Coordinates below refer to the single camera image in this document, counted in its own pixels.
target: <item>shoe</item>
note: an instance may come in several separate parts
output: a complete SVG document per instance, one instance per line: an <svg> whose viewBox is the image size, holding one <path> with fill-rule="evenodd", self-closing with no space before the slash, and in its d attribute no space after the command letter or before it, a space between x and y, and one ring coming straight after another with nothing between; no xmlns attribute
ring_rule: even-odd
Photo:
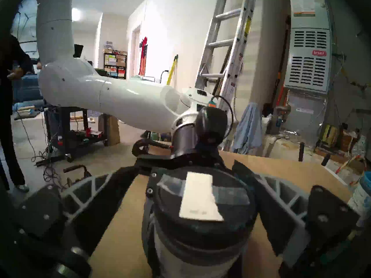
<svg viewBox="0 0 371 278"><path fill-rule="evenodd" d="M27 184L23 184L23 185L15 185L15 187L21 191L21 192L29 192L30 191L30 188L27 186Z"/></svg>

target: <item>yellow pole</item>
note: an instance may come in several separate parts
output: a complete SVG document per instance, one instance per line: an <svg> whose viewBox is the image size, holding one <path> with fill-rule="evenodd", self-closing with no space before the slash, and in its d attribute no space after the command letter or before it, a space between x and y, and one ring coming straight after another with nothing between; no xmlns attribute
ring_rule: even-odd
<svg viewBox="0 0 371 278"><path fill-rule="evenodd" d="M171 77L172 77L172 73L174 72L174 69L175 69L175 64L178 62L178 55L176 55L174 57L174 62L172 63L172 67L171 67L171 70L170 70L170 74L169 74L169 78L167 79L167 85L169 86L170 85L170 82L171 82Z"/></svg>

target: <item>bucket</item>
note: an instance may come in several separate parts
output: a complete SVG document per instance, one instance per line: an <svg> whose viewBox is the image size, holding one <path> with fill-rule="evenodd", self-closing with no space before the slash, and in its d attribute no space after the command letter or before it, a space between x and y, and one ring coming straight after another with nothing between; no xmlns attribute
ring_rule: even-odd
<svg viewBox="0 0 371 278"><path fill-rule="evenodd" d="M364 172L348 205L360 215L358 227L363 227L371 213L371 171Z"/></svg>

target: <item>blue towel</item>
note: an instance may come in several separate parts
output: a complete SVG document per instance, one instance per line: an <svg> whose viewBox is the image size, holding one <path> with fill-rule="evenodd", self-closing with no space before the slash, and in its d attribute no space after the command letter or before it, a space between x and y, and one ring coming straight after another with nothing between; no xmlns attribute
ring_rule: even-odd
<svg viewBox="0 0 371 278"><path fill-rule="evenodd" d="M247 154L250 149L262 145L262 117L258 104L250 102L243 112L234 136L232 151Z"/></svg>

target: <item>yellow label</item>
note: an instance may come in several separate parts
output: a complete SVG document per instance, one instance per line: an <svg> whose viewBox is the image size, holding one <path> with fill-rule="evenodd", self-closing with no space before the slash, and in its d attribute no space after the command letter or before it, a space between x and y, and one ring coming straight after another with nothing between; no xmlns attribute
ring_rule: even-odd
<svg viewBox="0 0 371 278"><path fill-rule="evenodd" d="M246 38L248 37L248 34L250 32L250 26L251 26L251 18L248 17L248 21L246 22L246 26L245 26L245 37Z"/></svg>

